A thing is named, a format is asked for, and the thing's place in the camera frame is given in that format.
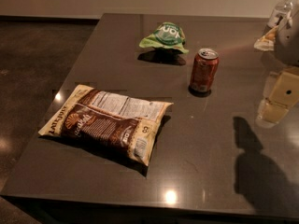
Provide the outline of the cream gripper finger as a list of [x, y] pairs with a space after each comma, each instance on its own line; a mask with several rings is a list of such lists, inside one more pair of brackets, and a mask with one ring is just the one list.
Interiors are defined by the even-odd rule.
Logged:
[[288, 67], [279, 73], [269, 100], [286, 108], [291, 108], [299, 102], [298, 66]]
[[255, 43], [254, 48], [260, 51], [273, 51], [276, 43], [276, 33], [278, 27], [270, 29], [265, 35], [260, 37]]

